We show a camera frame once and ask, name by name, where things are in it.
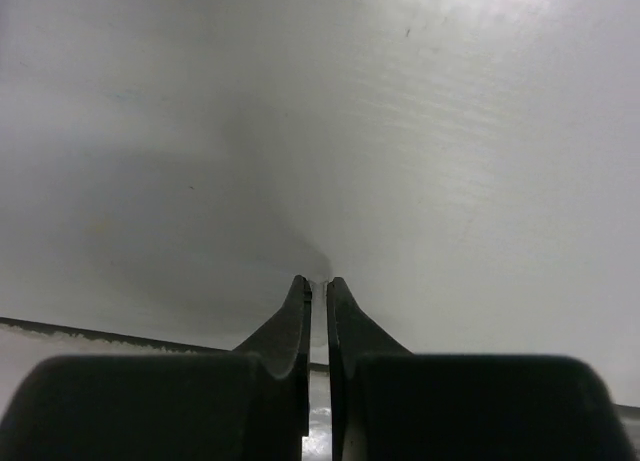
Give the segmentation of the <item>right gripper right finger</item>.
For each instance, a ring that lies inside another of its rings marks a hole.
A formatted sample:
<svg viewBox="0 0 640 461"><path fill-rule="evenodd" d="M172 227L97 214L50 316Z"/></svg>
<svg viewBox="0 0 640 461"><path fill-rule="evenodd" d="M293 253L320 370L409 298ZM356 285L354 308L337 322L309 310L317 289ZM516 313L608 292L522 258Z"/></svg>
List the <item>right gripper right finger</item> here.
<svg viewBox="0 0 640 461"><path fill-rule="evenodd" d="M587 364L546 355L414 354L326 289L336 460L621 460L625 431Z"/></svg>

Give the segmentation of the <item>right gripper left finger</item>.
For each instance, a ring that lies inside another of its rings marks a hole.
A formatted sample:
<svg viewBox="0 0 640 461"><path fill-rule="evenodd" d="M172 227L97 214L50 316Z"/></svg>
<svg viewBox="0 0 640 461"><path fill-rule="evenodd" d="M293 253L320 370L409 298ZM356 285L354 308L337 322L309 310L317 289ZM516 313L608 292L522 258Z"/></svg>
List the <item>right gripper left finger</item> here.
<svg viewBox="0 0 640 461"><path fill-rule="evenodd" d="M298 460L309 433L312 290L233 350L58 356L21 382L1 421L5 460Z"/></svg>

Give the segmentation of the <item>small white eraser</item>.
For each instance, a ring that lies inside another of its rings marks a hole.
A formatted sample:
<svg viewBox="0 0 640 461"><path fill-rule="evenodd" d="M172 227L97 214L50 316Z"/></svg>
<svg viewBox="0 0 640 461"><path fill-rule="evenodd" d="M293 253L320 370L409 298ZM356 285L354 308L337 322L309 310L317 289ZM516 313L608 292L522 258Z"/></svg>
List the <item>small white eraser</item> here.
<svg viewBox="0 0 640 461"><path fill-rule="evenodd" d="M314 279L310 280L309 283L312 291L312 302L318 305L325 304L329 281L326 279Z"/></svg>

